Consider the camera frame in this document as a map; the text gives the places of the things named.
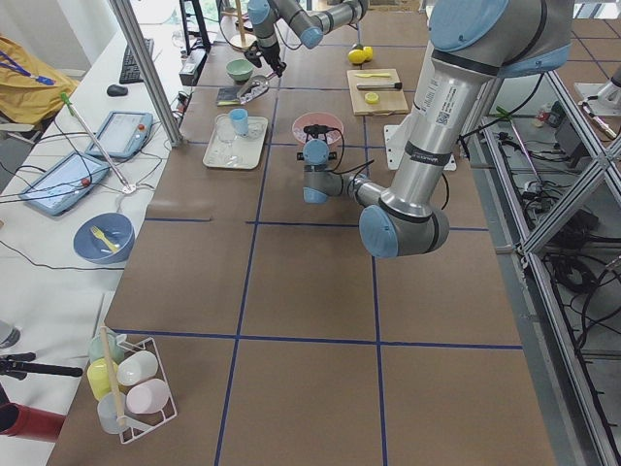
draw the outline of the cup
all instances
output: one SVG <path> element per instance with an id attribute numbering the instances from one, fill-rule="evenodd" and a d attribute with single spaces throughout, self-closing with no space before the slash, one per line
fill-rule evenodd
<path id="1" fill-rule="evenodd" d="M 55 442 L 65 416 L 17 403 L 0 406 L 0 434 L 22 439 Z"/>
<path id="2" fill-rule="evenodd" d="M 245 109 L 232 110 L 229 112 L 229 118 L 238 136 L 248 134 L 248 112 Z"/>
<path id="3" fill-rule="evenodd" d="M 127 397 L 120 393 L 120 399 L 123 402 L 123 411 L 125 411 L 125 404 Z M 116 406 L 114 405 L 114 395 L 110 392 L 104 396 L 97 404 L 97 416 L 99 417 L 99 423 L 104 432 L 109 434 L 120 434 L 125 432 L 129 425 L 125 423 L 124 427 L 118 425 L 116 422 Z"/>
<path id="4" fill-rule="evenodd" d="M 158 367 L 155 354 L 146 350 L 138 351 L 118 365 L 116 379 L 121 385 L 135 385 L 153 377 Z"/>
<path id="5" fill-rule="evenodd" d="M 125 349 L 120 345 L 127 340 L 127 335 L 117 334 L 108 329 L 108 346 L 110 347 L 110 355 L 113 357 L 113 361 L 119 364 L 125 358 Z M 101 337 L 97 335 L 90 341 L 88 347 L 88 359 L 91 363 L 97 359 L 104 357 L 104 347 L 101 344 Z"/>
<path id="6" fill-rule="evenodd" d="M 161 379 L 140 383 L 127 393 L 127 409 L 136 415 L 150 415 L 161 411 L 168 403 L 171 390 Z"/>
<path id="7" fill-rule="evenodd" d="M 118 366 L 113 362 L 114 371 L 118 370 Z M 106 359 L 103 357 L 97 359 L 86 371 L 86 377 L 88 378 L 88 384 L 93 392 L 93 396 L 97 401 L 100 401 L 107 393 L 112 390 L 110 387 L 110 379 L 108 379 L 108 371 L 106 370 Z"/>

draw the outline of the blue bowl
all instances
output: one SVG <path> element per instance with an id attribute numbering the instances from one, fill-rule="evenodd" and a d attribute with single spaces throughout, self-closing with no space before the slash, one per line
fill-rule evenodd
<path id="1" fill-rule="evenodd" d="M 112 252 L 102 240 L 95 238 L 90 231 L 91 226 L 99 227 L 106 238 L 118 247 L 118 251 Z M 127 260 L 135 239 L 134 227 L 129 218 L 123 214 L 101 214 L 87 221 L 76 232 L 74 251 L 93 264 L 115 264 Z"/>

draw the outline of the yellow bag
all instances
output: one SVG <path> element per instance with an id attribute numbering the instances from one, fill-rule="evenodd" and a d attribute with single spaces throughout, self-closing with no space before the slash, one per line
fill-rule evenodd
<path id="1" fill-rule="evenodd" d="M 0 112 L 13 122 L 36 125 L 42 119 L 53 117 L 64 105 L 60 93 L 71 95 L 78 86 L 76 81 L 3 36 L 0 36 L 0 51 L 28 73 L 54 80 L 52 85 L 37 83 L 19 71 L 0 66 Z M 13 66 L 1 54 L 0 62 Z"/>

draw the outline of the cutting board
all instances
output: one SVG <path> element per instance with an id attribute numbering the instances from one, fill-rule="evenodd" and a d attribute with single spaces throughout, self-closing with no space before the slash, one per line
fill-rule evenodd
<path id="1" fill-rule="evenodd" d="M 358 73 L 389 73 L 390 78 L 361 78 L 356 76 Z M 362 84 L 385 84 L 398 83 L 401 80 L 394 68 L 382 68 L 375 70 L 347 70 L 347 82 L 349 83 L 349 94 L 351 96 L 351 106 L 353 114 L 360 115 L 396 115 L 408 114 L 408 102 L 402 90 L 374 90 L 379 96 L 379 102 L 368 104 L 365 102 L 365 94 L 368 90 L 358 90 L 356 85 Z"/>

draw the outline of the black computer mouse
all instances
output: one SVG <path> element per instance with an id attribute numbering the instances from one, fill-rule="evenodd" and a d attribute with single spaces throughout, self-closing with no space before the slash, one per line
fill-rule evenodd
<path id="1" fill-rule="evenodd" d="M 106 93 L 111 97 L 119 97 L 121 95 L 127 95 L 127 87 L 120 84 L 110 84 Z"/>

